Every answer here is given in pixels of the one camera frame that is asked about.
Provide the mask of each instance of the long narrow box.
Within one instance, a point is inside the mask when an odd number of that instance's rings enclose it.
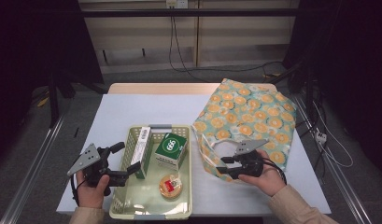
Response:
[[[178,171],[186,154],[186,145],[186,138],[167,133],[155,151],[159,165]]]
[[[140,135],[138,136],[137,144],[135,145],[135,150],[132,158],[131,164],[135,164],[136,162],[141,162],[141,168],[139,171],[135,172],[135,176],[138,179],[145,179],[147,176],[147,170],[149,166],[149,158],[151,154],[151,141],[150,138],[152,136],[152,132],[150,127],[142,127],[140,131]]]

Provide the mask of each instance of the person's left hand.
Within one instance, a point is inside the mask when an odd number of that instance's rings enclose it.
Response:
[[[77,172],[77,183],[85,180],[83,171]],[[79,207],[102,208],[104,201],[104,190],[109,183],[109,175],[103,175],[97,187],[89,187],[88,182],[84,181],[78,187]]]

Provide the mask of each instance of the table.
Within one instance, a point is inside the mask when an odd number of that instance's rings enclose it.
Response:
[[[219,83],[117,83],[104,95],[95,116],[85,147],[95,143],[97,147],[112,146],[125,141],[132,125],[139,124],[192,124],[204,108],[211,93]],[[257,84],[274,91],[272,84]],[[194,137],[191,144],[197,143]],[[203,169],[198,150],[191,151],[193,217],[261,217],[271,216],[267,206],[269,197],[259,189],[245,184],[222,181]],[[112,170],[119,167],[120,156],[111,155]],[[324,214],[331,210],[322,193],[298,133],[295,131],[287,168],[288,183],[303,195],[304,199]],[[109,210],[112,195],[104,201]],[[68,185],[57,207],[57,212],[72,214],[76,204]]]

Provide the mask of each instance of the beige sleeve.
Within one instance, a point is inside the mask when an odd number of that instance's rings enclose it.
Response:
[[[105,211],[98,208],[77,207],[72,215],[70,224],[102,224],[104,221]]]
[[[283,223],[337,223],[317,208],[310,207],[290,185],[272,197],[269,207]]]

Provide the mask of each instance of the gray floor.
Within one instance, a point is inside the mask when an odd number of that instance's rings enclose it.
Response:
[[[258,64],[260,63],[236,64],[221,66],[219,69],[250,69]],[[187,73],[166,69],[167,67],[162,70],[161,64],[156,66],[160,70],[153,70],[151,68],[152,66],[146,69],[148,71],[143,72],[133,71],[104,74],[106,87],[114,82],[201,82],[201,80],[195,79]],[[278,64],[272,64],[265,68],[266,73],[280,73],[283,70]],[[242,82],[264,82],[265,79],[262,73],[263,70],[261,68],[243,72],[217,70],[191,71],[191,75],[209,82],[220,82],[224,77]],[[300,94],[291,95],[285,81],[278,83],[276,86],[279,91],[291,98],[302,98]],[[27,200],[21,207],[21,212],[17,217],[14,217],[17,223],[68,223],[70,217],[57,214],[55,210],[64,191],[65,173],[83,147],[102,97],[82,86],[75,85],[75,88],[77,94],[74,99],[60,100],[62,111],[68,107],[68,112],[64,117],[64,123],[57,134],[55,142],[51,145],[46,159],[41,164],[41,170],[35,177],[35,183],[32,185],[31,191],[28,195],[25,195]],[[35,90],[35,94],[41,91],[43,91],[43,88]],[[343,167],[342,171],[360,198],[368,217],[372,220],[371,222],[382,223],[382,174],[365,158],[358,142],[346,134],[340,119],[335,116],[334,111],[328,105],[324,105],[324,107],[327,113],[329,130],[348,150],[354,161],[351,167]],[[302,120],[302,117],[298,116],[297,122]],[[48,133],[49,123],[49,103],[42,107],[32,105],[19,133],[14,136],[13,144],[8,149],[7,155],[2,159],[0,163],[0,220],[18,191],[28,169],[32,166],[35,155],[38,153]],[[299,134],[306,130],[307,127],[304,124],[297,128]],[[330,135],[328,137],[329,147],[334,157],[338,161],[348,164],[348,155]],[[306,134],[302,138],[302,142],[313,165],[318,157],[318,150],[311,135]],[[330,169],[326,167],[325,170],[325,175],[322,177],[323,166],[320,163],[316,170],[316,175],[322,179],[321,182],[323,184],[321,187],[332,209],[332,214],[329,216],[340,223],[360,223],[350,210],[347,200],[338,187]],[[106,216],[106,223],[123,222]],[[264,223],[280,222],[275,217],[265,217]]]

